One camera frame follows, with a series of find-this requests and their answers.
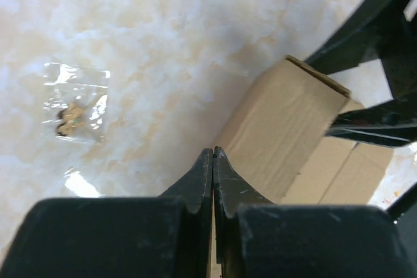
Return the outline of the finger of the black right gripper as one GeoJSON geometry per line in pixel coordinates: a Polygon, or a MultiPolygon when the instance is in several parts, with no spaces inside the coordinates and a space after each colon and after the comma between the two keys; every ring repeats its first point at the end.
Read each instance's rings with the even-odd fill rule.
{"type": "Polygon", "coordinates": [[[378,59],[407,22],[410,0],[363,0],[345,23],[306,63],[323,74],[334,74],[378,59]]]}
{"type": "Polygon", "coordinates": [[[342,113],[326,135],[392,148],[415,143],[416,98],[401,97],[367,109],[342,113]]]}

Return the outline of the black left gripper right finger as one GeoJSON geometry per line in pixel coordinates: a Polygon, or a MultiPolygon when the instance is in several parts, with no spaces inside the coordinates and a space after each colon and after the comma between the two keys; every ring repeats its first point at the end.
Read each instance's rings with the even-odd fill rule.
{"type": "Polygon", "coordinates": [[[277,205],[213,159],[216,257],[224,277],[415,277],[390,216],[372,206],[277,205]]]}

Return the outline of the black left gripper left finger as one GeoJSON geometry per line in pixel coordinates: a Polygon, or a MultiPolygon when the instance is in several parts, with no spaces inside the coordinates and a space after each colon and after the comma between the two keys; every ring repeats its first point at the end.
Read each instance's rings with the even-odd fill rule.
{"type": "Polygon", "coordinates": [[[212,150],[157,197],[54,198],[36,203],[2,277],[208,277],[212,150]]]}

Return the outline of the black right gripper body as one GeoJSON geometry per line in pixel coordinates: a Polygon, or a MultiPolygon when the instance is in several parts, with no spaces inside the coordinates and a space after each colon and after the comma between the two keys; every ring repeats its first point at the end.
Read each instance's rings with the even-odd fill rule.
{"type": "Polygon", "coordinates": [[[400,15],[397,28],[381,55],[393,100],[391,121],[399,146],[416,142],[416,16],[400,15]]]}

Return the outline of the brown cardboard box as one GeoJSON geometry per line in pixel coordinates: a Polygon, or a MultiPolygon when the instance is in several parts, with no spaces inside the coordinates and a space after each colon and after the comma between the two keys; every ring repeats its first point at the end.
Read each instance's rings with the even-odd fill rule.
{"type": "Polygon", "coordinates": [[[274,204],[369,206],[388,150],[324,138],[348,104],[348,90],[287,57],[256,79],[215,144],[274,204]]]}

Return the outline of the clear plastic wrapper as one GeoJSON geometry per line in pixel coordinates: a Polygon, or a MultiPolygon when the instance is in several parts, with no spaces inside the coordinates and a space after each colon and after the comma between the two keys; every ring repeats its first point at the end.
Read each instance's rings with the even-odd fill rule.
{"type": "Polygon", "coordinates": [[[64,63],[44,65],[42,130],[50,139],[99,143],[104,138],[111,73],[64,63]]]}

